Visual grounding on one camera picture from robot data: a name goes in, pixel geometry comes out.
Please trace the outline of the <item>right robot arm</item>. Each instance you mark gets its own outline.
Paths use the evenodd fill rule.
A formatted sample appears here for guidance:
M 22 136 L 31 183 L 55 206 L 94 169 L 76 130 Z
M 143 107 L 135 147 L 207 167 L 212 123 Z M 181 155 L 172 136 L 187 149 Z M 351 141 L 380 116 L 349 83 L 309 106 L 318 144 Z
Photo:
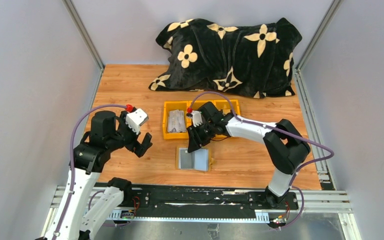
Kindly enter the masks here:
M 274 165 L 274 173 L 264 190 L 262 201 L 273 208 L 284 202 L 298 167 L 311 152 L 309 144 L 289 120 L 250 120 L 233 109 L 223 113 L 210 101 L 198 109 L 189 107 L 186 112 L 191 119 L 191 125 L 186 129 L 189 153 L 208 145 L 217 135 L 264 144 Z

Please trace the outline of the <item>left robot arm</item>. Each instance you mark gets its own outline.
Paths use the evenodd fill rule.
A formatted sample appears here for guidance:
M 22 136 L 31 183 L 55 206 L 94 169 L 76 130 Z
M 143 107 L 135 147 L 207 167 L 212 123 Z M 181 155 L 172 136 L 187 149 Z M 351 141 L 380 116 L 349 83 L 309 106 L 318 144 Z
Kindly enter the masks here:
M 140 158 L 153 145 L 150 133 L 145 134 L 142 142 L 138 141 L 148 114 L 131 105 L 121 108 L 120 114 L 104 110 L 103 106 L 94 108 L 90 130 L 77 146 L 70 143 L 66 187 L 43 240 L 93 240 L 117 206 L 138 204 L 132 183 L 114 177 L 95 204 L 86 209 L 92 190 L 114 151 L 125 148 Z

